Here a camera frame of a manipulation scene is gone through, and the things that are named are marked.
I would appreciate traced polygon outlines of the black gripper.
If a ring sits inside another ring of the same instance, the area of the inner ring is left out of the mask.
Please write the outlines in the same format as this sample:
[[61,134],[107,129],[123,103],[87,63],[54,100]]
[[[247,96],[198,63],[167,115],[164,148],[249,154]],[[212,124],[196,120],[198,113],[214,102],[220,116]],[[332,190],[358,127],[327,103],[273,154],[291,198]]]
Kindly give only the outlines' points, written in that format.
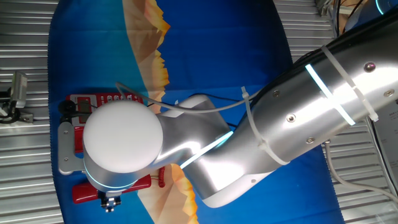
[[121,194],[121,191],[102,192],[98,190],[98,198],[101,200],[101,207],[105,209],[106,213],[111,212],[111,208],[121,204]]

